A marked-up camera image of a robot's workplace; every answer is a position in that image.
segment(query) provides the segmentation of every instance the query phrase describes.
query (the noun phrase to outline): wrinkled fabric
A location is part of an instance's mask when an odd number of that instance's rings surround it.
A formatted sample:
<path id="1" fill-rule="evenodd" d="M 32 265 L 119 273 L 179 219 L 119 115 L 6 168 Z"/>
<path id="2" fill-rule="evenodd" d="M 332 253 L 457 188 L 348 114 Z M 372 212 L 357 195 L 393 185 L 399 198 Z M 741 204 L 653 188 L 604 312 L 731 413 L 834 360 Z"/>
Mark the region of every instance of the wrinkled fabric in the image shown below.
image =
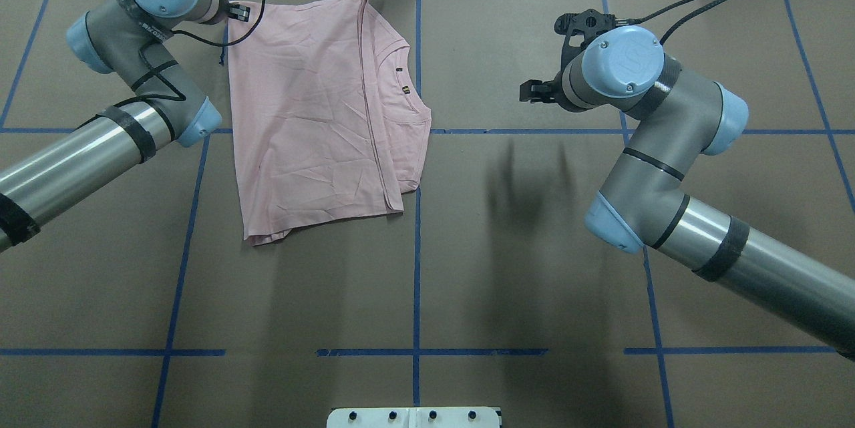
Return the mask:
<path id="1" fill-rule="evenodd" d="M 256 20 L 230 19 L 228 37 Z M 409 45 L 367 0 L 266 5 L 229 47 L 235 173 L 244 239 L 403 212 L 421 179 L 430 109 L 409 77 Z"/>

